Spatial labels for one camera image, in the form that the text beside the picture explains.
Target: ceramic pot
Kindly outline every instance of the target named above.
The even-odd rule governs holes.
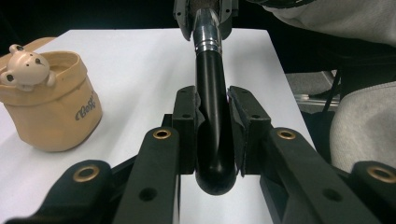
[[[87,68],[76,53],[41,55],[55,73],[55,84],[37,84],[32,91],[21,91],[0,83],[0,102],[22,141],[45,151],[64,151],[91,134],[102,117],[102,107]]]

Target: black pipe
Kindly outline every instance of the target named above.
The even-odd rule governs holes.
[[[235,183],[233,135],[221,55],[214,50],[196,57],[196,87],[205,121],[197,139],[196,179],[208,194],[228,192]]]

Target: white surface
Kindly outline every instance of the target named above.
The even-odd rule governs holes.
[[[71,165],[107,161],[112,167],[134,156],[145,133],[172,113],[177,90],[194,85],[195,54],[178,29],[69,31],[36,52],[78,53],[99,94],[104,115],[79,147],[47,153],[20,140],[0,106],[0,222],[32,215],[53,183]],[[233,29],[223,41],[227,86],[255,94],[276,127],[309,138],[269,35]],[[258,176],[238,177],[223,196],[203,193],[194,175],[182,176],[181,223],[268,223]]]

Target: silver metal connector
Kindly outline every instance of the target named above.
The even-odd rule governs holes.
[[[200,8],[195,15],[193,27],[195,53],[214,50],[221,54],[219,17],[211,8]]]

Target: bear ear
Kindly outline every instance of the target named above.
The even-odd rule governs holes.
[[[9,47],[9,52],[11,54],[14,54],[17,51],[24,51],[24,48],[21,45],[11,45]]]
[[[6,84],[8,86],[15,86],[17,85],[17,79],[12,76],[12,73],[10,71],[6,71],[0,75],[0,80],[3,84]]]

